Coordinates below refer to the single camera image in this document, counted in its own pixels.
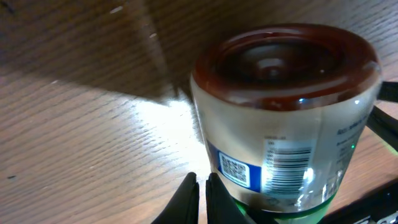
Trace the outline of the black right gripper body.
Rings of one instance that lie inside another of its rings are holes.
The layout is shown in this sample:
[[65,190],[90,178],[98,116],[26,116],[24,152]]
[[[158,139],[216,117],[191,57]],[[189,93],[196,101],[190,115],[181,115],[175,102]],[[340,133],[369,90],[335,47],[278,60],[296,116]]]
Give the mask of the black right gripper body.
[[397,224],[397,179],[325,216],[320,224]]

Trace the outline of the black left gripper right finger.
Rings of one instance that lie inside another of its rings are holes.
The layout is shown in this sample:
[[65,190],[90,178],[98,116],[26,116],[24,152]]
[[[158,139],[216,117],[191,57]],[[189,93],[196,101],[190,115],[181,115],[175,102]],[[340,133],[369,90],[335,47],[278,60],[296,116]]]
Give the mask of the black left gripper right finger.
[[217,173],[206,181],[206,212],[208,224],[248,224]]

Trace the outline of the green lid beige jar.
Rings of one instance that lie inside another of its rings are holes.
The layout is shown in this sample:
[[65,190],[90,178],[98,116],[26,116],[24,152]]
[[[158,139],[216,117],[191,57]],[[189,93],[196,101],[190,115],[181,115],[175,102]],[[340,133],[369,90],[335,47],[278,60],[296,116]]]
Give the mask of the green lid beige jar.
[[276,24],[206,50],[190,80],[216,172],[235,200],[277,223],[317,223],[335,197],[382,83],[362,37]]

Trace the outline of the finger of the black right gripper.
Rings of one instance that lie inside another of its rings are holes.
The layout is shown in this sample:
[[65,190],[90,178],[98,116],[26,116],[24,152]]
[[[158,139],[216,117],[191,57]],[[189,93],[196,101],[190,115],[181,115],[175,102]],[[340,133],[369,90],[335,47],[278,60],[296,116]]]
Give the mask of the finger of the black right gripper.
[[[377,99],[397,104],[397,82],[383,82]],[[393,149],[397,149],[397,119],[375,106],[369,115],[367,127]]]

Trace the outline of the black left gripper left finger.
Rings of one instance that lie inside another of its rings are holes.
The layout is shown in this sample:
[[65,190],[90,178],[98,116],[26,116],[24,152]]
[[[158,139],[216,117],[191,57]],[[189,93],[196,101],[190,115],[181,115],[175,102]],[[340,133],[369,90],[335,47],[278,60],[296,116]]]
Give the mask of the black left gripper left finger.
[[199,198],[197,175],[189,172],[152,224],[197,224]]

